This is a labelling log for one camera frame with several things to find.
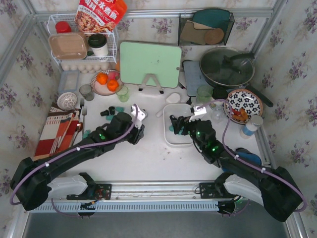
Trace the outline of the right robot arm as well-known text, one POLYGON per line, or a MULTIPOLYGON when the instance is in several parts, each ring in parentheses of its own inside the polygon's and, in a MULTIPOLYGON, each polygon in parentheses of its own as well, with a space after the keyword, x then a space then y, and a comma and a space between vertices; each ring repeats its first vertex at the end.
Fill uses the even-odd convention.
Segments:
POLYGON ((204 160, 223 170, 214 181, 221 196, 232 194, 252 200, 280 222, 285 222, 293 212, 305 210, 307 202, 285 168, 264 167, 261 159, 252 159, 248 150, 229 149, 217 140, 210 120, 169 118, 176 135, 190 136, 204 160))

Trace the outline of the black coffee capsule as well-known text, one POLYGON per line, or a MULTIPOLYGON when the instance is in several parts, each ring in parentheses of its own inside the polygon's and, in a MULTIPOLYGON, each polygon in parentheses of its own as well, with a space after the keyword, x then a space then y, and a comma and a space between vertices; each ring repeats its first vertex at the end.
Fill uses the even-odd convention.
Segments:
POLYGON ((110 106, 108 109, 109 109, 109 112, 111 115, 115 114, 115 107, 114 106, 110 106))
POLYGON ((109 111, 108 110, 102 111, 102 112, 100 112, 100 115, 102 117, 109 116, 109 111))

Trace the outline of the blue cloth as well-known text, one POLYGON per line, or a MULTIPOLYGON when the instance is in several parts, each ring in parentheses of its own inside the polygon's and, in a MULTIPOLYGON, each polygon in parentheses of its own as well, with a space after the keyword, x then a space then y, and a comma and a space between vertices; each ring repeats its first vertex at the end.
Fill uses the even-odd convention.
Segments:
POLYGON ((219 164, 224 172, 247 175, 255 171, 254 167, 260 168, 262 161, 258 155, 251 153, 247 149, 238 148, 233 151, 227 148, 221 154, 219 164))

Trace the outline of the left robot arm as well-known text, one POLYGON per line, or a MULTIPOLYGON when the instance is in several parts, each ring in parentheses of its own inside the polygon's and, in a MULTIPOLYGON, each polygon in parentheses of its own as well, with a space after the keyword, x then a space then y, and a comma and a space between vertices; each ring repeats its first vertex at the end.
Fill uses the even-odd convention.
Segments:
POLYGON ((31 211, 48 199, 52 191, 49 183, 62 173, 113 150, 118 143, 137 144, 144 136, 142 121, 146 113, 136 106, 132 109, 130 114, 119 112, 109 124, 97 127, 86 138, 62 152, 36 161, 30 157, 23 159, 10 182, 12 197, 18 198, 17 202, 11 199, 11 205, 21 204, 26 211, 31 211))

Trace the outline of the white storage basket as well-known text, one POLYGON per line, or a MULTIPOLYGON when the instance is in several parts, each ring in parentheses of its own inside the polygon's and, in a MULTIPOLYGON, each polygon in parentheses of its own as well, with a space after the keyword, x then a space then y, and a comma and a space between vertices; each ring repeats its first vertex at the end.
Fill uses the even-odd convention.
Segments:
POLYGON ((175 135, 173 131, 169 130, 169 127, 172 125, 169 119, 170 115, 176 117, 180 116, 190 116, 191 115, 191 106, 187 104, 169 104, 163 109, 163 125, 164 125, 164 138, 166 143, 173 148, 189 147, 193 145, 193 141, 188 135, 175 135))

